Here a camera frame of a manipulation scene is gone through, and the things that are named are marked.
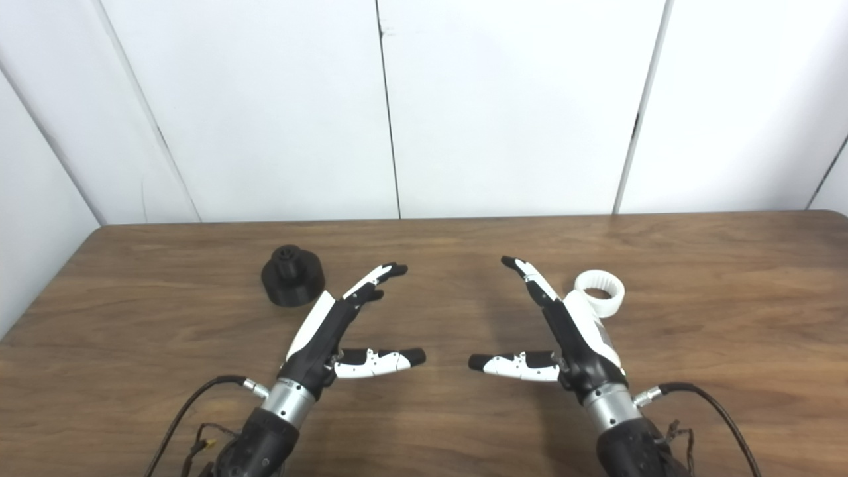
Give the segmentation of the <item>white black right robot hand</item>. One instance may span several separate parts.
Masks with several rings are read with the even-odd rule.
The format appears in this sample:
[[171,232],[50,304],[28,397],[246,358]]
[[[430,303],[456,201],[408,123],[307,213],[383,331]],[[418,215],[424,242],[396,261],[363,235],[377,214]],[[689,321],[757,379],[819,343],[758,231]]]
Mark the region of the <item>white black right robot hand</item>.
[[621,279],[604,270],[587,270],[576,277],[572,291],[561,297],[530,262],[502,256],[501,263],[523,279],[560,352],[476,354],[468,359],[469,369],[524,381],[558,382],[574,392],[578,401],[606,384],[627,385],[620,356],[603,323],[623,304],[626,287]]

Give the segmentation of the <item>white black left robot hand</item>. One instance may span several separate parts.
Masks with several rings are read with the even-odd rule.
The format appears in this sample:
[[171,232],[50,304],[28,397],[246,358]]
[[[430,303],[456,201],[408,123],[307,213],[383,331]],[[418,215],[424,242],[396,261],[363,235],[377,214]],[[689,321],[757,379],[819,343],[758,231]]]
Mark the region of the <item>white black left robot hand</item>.
[[312,398],[320,399],[337,378],[371,378],[424,364],[427,356],[421,348],[341,348],[343,336],[364,305],[384,296],[380,284],[406,272],[406,265],[390,262],[374,268],[338,299],[324,291],[296,333],[278,379],[294,382]]

